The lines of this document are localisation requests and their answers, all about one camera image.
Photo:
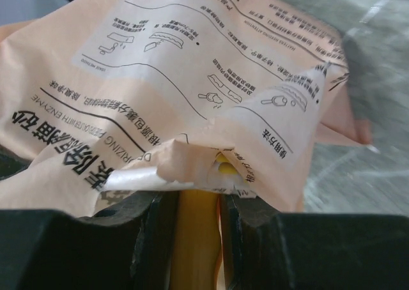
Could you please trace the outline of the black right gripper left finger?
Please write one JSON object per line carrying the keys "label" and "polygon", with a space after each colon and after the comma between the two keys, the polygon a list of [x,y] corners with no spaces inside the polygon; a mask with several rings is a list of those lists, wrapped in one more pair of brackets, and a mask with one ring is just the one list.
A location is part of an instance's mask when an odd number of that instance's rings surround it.
{"label": "black right gripper left finger", "polygon": [[166,289],[177,192],[136,192],[92,217],[1,212],[2,289]]}

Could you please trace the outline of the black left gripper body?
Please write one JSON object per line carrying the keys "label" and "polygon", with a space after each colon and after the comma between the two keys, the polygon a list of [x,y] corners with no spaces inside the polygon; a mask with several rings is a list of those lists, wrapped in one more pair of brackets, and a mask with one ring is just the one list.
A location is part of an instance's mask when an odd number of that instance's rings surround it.
{"label": "black left gripper body", "polygon": [[23,159],[15,153],[1,146],[0,149],[0,180],[10,178],[24,170],[31,164],[30,160]]}

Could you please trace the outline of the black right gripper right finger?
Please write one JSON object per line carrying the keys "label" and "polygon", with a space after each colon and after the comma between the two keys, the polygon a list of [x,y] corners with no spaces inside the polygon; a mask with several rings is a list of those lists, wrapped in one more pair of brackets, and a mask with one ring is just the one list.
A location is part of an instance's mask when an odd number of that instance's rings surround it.
{"label": "black right gripper right finger", "polygon": [[407,289],[408,218],[220,199],[228,289]]}

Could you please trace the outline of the yellow litter scoop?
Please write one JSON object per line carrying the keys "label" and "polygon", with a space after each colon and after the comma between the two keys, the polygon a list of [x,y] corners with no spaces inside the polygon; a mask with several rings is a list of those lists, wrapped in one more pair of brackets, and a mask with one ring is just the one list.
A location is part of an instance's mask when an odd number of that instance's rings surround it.
{"label": "yellow litter scoop", "polygon": [[223,255],[220,195],[179,190],[169,289],[216,289]]}

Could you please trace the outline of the pink cat litter bag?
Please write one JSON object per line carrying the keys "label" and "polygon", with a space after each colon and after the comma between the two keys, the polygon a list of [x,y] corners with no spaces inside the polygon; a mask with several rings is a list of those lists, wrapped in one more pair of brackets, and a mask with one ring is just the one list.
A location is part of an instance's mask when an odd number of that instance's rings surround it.
{"label": "pink cat litter bag", "polygon": [[302,207],[313,146],[371,142],[339,33],[281,0],[74,0],[1,27],[1,207],[93,214],[106,190]]}

